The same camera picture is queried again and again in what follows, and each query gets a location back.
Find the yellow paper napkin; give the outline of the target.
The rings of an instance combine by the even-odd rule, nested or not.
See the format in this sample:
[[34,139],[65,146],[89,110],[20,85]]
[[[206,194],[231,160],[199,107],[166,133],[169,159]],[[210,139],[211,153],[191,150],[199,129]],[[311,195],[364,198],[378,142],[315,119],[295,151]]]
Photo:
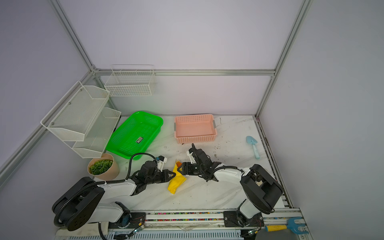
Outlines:
[[175,163],[173,172],[176,173],[177,175],[172,180],[170,180],[169,186],[168,186],[168,191],[171,194],[175,194],[177,188],[179,188],[186,181],[186,178],[183,175],[181,175],[180,173],[178,173],[177,168],[178,167]]

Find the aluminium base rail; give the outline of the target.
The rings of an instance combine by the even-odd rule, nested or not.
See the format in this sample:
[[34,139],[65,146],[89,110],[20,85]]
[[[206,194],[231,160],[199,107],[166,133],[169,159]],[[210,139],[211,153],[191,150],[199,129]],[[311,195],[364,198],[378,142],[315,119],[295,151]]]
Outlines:
[[[299,209],[279,209],[271,215],[262,214],[263,227],[226,227],[224,222],[225,211],[235,210],[195,210],[195,211],[132,211],[133,216],[140,217],[145,214],[143,227],[118,228],[107,222],[102,223],[102,239],[98,223],[86,224],[78,230],[68,232],[62,228],[56,233],[58,240],[144,240],[144,239],[260,239],[264,234],[287,233],[292,234],[295,240],[311,240],[313,237],[309,231],[303,215]],[[267,232],[266,226],[286,225],[288,219],[302,217],[296,220],[297,224],[305,224],[301,231],[308,231],[308,234],[296,235],[290,230]]]

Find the light blue garden trowel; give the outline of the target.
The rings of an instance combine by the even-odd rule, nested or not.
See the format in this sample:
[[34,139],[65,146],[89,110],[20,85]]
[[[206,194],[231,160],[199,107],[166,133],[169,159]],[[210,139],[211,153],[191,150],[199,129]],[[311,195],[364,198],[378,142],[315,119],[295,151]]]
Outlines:
[[260,157],[259,151],[257,149],[258,141],[256,139],[254,139],[252,136],[247,136],[246,137],[246,141],[247,141],[248,144],[250,144],[253,147],[255,158],[257,160],[259,160],[261,157]]

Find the green plastic basket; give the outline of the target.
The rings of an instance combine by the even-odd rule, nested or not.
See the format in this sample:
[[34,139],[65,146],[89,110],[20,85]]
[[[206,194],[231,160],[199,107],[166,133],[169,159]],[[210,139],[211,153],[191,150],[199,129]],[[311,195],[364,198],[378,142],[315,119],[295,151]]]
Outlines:
[[[143,111],[135,112],[111,135],[106,150],[125,159],[144,153],[160,133],[163,124],[161,117]],[[137,144],[139,137],[144,139]]]

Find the small black item in basket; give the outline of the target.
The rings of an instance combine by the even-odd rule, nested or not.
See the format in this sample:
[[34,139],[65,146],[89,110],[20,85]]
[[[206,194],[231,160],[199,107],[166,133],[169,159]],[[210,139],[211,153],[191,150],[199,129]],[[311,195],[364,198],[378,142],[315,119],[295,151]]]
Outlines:
[[144,138],[143,137],[139,137],[137,140],[136,140],[136,143],[139,144]]

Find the potted green succulent plant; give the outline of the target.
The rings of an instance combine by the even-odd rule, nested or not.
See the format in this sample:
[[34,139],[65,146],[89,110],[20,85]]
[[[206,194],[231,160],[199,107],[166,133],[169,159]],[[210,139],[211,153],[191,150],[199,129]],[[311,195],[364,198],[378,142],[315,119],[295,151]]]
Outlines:
[[97,179],[111,181],[119,175],[120,168],[112,155],[102,154],[101,158],[90,161],[88,173]]

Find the white mesh two-tier shelf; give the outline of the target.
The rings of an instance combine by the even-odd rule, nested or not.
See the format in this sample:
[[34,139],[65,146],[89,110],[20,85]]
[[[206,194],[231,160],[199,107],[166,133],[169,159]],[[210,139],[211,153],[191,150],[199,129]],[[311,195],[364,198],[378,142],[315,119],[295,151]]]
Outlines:
[[110,92],[75,83],[41,120],[41,125],[83,159],[100,158],[120,120],[107,106]]

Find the blue yellow garden fork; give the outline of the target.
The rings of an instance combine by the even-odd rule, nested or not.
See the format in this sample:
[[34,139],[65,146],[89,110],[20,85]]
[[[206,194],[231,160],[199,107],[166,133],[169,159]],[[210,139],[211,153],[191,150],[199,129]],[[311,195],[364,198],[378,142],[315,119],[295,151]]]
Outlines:
[[281,230],[290,230],[292,233],[296,235],[304,235],[308,234],[308,231],[301,231],[300,228],[304,228],[306,225],[305,224],[297,224],[295,221],[296,220],[302,220],[302,217],[295,217],[295,218],[290,218],[287,221],[286,225],[273,225],[273,226],[266,226],[265,229],[267,232],[277,232]]

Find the pink plastic basket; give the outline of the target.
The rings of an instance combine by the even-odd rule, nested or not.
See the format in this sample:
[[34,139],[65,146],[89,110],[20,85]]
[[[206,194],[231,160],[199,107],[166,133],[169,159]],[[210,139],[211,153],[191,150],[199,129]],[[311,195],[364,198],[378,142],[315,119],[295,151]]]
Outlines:
[[174,133],[178,144],[213,142],[218,134],[212,114],[177,116]]

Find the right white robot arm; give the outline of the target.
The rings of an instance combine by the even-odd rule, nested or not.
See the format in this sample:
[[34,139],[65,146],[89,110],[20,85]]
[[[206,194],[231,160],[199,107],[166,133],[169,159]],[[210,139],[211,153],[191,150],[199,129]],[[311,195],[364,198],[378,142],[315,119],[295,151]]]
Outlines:
[[228,182],[242,187],[246,199],[235,211],[225,211],[226,227],[263,227],[262,214],[275,212],[275,205],[284,193],[283,187],[261,165],[239,168],[213,162],[194,144],[187,151],[189,162],[177,168],[183,176],[198,176],[205,181]]

